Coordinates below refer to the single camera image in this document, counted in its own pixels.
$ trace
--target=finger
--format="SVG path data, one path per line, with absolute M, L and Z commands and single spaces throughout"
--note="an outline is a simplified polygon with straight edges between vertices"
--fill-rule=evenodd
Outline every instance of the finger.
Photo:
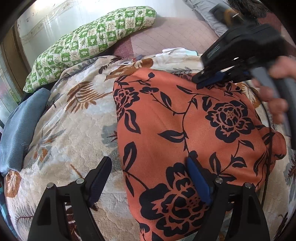
M 274 96 L 274 91 L 272 88 L 267 86 L 262 86 L 260 88 L 260 98 L 262 101 L 268 102 L 270 101 Z
M 286 77 L 296 79 L 296 62 L 287 56 L 280 56 L 270 68 L 269 74 L 276 79 Z
M 252 83 L 255 86 L 255 88 L 259 88 L 261 86 L 260 82 L 256 79 L 252 80 Z
M 284 122 L 284 115 L 283 114 L 274 115 L 273 121 L 275 124 L 282 124 Z
M 284 99 L 272 99 L 269 101 L 268 107 L 271 114 L 278 115 L 288 110 L 288 103 Z

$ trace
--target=floral blanket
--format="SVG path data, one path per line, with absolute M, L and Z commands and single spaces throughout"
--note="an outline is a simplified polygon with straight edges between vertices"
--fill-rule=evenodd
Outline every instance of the floral blanket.
M 46 184 L 53 182 L 63 186 L 85 177 L 103 156 L 112 159 L 113 167 L 100 200 L 91 210 L 100 231 L 106 240 L 115 241 L 139 240 L 139 231 L 146 232 L 128 207 L 126 181 L 118 156 L 117 113 L 112 94 L 114 82 L 142 67 L 165 70 L 188 79 L 189 73 L 202 69 L 202 63 L 198 56 L 150 56 L 129 66 L 118 67 L 118 60 L 114 56 L 97 57 L 62 73 L 37 124 L 23 169 L 19 173 L 11 171 L 7 174 L 7 208 L 22 240 L 28 238 Z M 239 86 L 267 126 L 258 100 L 246 85 L 241 83 Z M 136 130 L 132 116 L 128 117 L 131 118 L 130 126 Z M 273 128 L 282 132 L 281 126 L 273 125 Z M 268 182 L 264 212 L 272 238 L 278 237 L 296 207 L 295 153 L 289 149 L 288 153 L 275 163 Z M 80 240 L 71 206 L 67 205 L 66 210 L 72 239 Z M 227 222 L 218 240 L 224 240 L 226 229 Z M 192 236 L 183 240 L 192 240 Z

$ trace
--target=gray handle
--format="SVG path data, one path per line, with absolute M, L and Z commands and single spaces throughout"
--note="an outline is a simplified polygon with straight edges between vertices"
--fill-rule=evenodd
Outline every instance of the gray handle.
M 286 135 L 291 137 L 291 147 L 296 150 L 296 82 L 292 78 L 281 80 L 272 79 L 266 68 L 258 67 L 250 70 L 252 76 L 263 86 L 268 86 L 274 90 L 274 98 L 286 99 L 289 109 L 284 115 L 284 126 Z

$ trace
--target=white cloth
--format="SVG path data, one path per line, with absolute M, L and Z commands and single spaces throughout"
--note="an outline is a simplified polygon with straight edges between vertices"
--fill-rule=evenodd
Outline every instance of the white cloth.
M 197 56 L 196 51 L 191 51 L 184 48 L 169 48 L 169 49 L 163 49 L 162 53 L 158 53 L 155 55 L 155 57 L 159 57 L 162 55 L 193 55 Z

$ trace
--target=blue pillow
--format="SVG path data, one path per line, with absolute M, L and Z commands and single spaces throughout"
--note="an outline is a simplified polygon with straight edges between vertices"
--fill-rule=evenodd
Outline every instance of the blue pillow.
M 0 141 L 0 172 L 21 171 L 36 125 L 42 116 L 50 91 L 42 88 L 21 103 L 8 117 Z

